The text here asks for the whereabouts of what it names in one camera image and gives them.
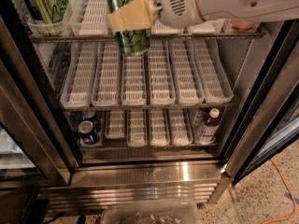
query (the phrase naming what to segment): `black can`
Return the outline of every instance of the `black can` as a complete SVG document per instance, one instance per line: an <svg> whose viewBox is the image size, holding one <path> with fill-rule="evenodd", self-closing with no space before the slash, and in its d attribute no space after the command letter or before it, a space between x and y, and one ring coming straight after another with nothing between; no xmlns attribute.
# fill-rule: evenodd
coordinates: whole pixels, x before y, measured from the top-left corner
<svg viewBox="0 0 299 224"><path fill-rule="evenodd" d="M94 126L94 129L98 132L101 131L101 121L97 115L96 112L94 111L84 111L82 112L82 120L83 121L90 121L93 126Z"/></svg>
<svg viewBox="0 0 299 224"><path fill-rule="evenodd" d="M97 135L94 132L94 126L90 121L86 120L79 124L78 134L84 145L93 145L97 143Z"/></svg>

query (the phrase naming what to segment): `white bottle cap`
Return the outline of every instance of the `white bottle cap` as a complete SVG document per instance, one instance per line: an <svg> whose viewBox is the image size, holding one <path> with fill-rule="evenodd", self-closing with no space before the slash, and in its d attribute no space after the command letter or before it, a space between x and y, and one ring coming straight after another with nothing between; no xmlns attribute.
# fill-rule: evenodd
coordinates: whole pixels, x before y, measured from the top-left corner
<svg viewBox="0 0 299 224"><path fill-rule="evenodd" d="M217 108L212 108L211 111L209 111L209 115L210 115L210 117L212 117L212 118L216 118L216 117L218 117L219 114L220 114L220 111L219 111L219 109L217 109Z"/></svg>

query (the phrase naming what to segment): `terrazzo floor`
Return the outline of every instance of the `terrazzo floor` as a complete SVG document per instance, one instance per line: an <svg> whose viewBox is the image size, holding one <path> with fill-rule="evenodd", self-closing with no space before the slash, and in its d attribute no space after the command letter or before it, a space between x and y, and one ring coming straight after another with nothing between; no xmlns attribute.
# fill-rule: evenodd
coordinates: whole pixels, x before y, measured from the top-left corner
<svg viewBox="0 0 299 224"><path fill-rule="evenodd" d="M299 141L273 158L287 180L299 205ZM228 188L216 204L198 210L200 224L262 224L269 218L287 216L292 201L271 161ZM52 224L77 224L78 216L60 217ZM276 223L299 224L299 213ZM99 215L87 215L86 224L100 224Z"/></svg>

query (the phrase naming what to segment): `green can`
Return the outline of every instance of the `green can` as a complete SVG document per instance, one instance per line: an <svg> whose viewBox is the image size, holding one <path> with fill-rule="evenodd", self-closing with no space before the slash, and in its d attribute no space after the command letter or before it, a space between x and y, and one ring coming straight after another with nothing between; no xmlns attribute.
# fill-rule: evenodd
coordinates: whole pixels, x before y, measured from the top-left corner
<svg viewBox="0 0 299 224"><path fill-rule="evenodd" d="M114 12L133 0L107 0L109 12ZM150 32L147 29L117 32L118 45L125 55L140 55L150 48Z"/></svg>
<svg viewBox="0 0 299 224"><path fill-rule="evenodd" d="M57 4L56 0L29 0L31 5L31 10L38 11L38 16L46 24L54 24L62 21L63 14ZM58 35L62 28L59 26L47 26L48 35Z"/></svg>

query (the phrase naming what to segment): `open refrigerator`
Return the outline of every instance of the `open refrigerator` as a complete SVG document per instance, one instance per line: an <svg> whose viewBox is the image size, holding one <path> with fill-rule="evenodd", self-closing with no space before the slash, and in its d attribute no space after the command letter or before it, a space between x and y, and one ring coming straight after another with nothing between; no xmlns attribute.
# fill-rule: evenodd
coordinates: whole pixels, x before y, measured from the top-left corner
<svg viewBox="0 0 299 224"><path fill-rule="evenodd" d="M0 3L0 122L37 168L2 175L1 189L37 184L52 212L214 203L298 138L298 21L254 33L225 33L223 20L181 30L157 22L149 51L125 57L106 0L70 0L57 36L40 34L22 0ZM221 112L208 144L196 140L199 107ZM101 125L91 146L78 136L84 111Z"/></svg>

